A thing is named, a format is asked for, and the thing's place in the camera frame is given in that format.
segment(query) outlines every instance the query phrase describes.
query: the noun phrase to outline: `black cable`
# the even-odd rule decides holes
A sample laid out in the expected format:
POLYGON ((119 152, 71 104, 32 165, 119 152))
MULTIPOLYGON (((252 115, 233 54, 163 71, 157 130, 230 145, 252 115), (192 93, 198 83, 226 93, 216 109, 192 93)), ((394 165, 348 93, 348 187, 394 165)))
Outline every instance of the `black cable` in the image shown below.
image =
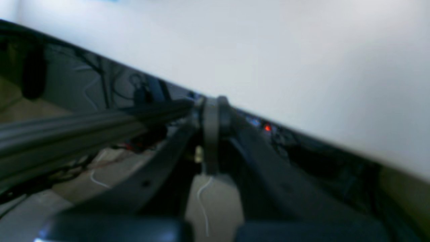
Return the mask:
POLYGON ((160 88, 161 88, 161 91, 163 93, 164 99, 166 101, 171 101, 172 97, 170 96, 170 92, 169 92, 169 89, 167 88, 166 82, 162 81, 162 80, 158 80, 158 81, 160 83, 160 88))
POLYGON ((113 105, 116 107, 116 108, 121 108, 118 104, 117 104, 117 102, 115 101, 115 88, 114 88, 114 86, 113 86, 113 84, 112 83, 115 83, 115 81, 124 73, 124 71, 125 71, 125 68, 124 67, 122 67, 122 68, 120 68, 119 69, 119 71, 115 71, 115 67, 116 66, 119 66, 119 67, 121 67, 120 65, 115 65, 115 63, 114 62, 111 62, 111 75, 109 75, 109 77, 110 77, 110 80, 109 80, 109 85, 110 85, 110 90, 111 90, 111 101, 112 101, 112 103, 113 103, 113 105))
POLYGON ((63 173, 63 175, 61 177, 53 180, 52 183, 58 184, 58 183, 67 182, 67 181, 70 181, 70 180, 77 178, 83 172, 88 170, 89 164, 91 164, 91 162, 94 160, 94 158, 97 157, 97 154, 98 153, 88 155, 83 162, 79 162, 80 159, 77 159, 73 165, 63 168, 61 171, 63 173), (77 169, 77 168, 79 168, 78 172, 75 171, 75 172, 69 173, 70 170, 77 169))
POLYGON ((104 76, 104 70, 103 70, 103 64, 101 62, 101 57, 97 56, 97 62, 98 62, 98 66, 96 66, 94 63, 92 63, 90 60, 88 60, 84 53, 81 50, 75 50, 75 54, 77 57, 79 57, 85 64, 89 65, 95 72, 97 72, 100 75, 100 79, 101 79, 101 86, 102 86, 102 90, 103 90, 103 98, 104 98, 104 103, 106 105, 107 109, 111 108, 111 105, 109 103, 109 98, 108 98, 108 89, 106 87, 106 78, 104 76))
POLYGON ((142 78, 141 75, 137 74, 137 73, 133 73, 129 76, 129 83, 135 88, 135 89, 139 89, 139 84, 140 87, 145 85, 145 81, 142 78))
POLYGON ((100 78, 101 78, 101 85, 103 88, 104 103, 106 104, 106 108, 110 109, 111 105, 109 103, 109 98, 108 98, 108 87, 106 86, 106 78, 104 76, 103 63, 101 61, 100 56, 97 56, 97 62, 98 62, 99 69, 101 70, 100 78))
POLYGON ((133 100, 133 98, 132 98, 132 97, 124 96, 124 95, 120 94, 120 93, 115 89, 115 83, 117 82, 117 80, 118 80, 118 79, 117 79, 117 78, 115 78, 115 79, 113 79, 113 80, 112 80, 112 82, 111 82, 111 89, 112 89, 112 92, 113 92, 114 94, 118 95, 119 97, 124 98, 125 100, 133 100))
POLYGON ((53 52, 56 52, 56 53, 58 53, 58 54, 60 54, 60 55, 67 56, 68 58, 72 58, 72 59, 75 59, 75 60, 80 60, 80 61, 82 61, 82 59, 81 59, 81 58, 79 58, 79 57, 77 57, 76 55, 74 55, 74 56, 73 56, 73 55, 71 55, 71 54, 69 54, 69 53, 66 53, 66 52, 64 52, 64 51, 60 51, 60 50, 53 49, 53 48, 48 47, 48 46, 46 46, 46 45, 45 45, 45 49, 50 50, 50 51, 53 51, 53 52))

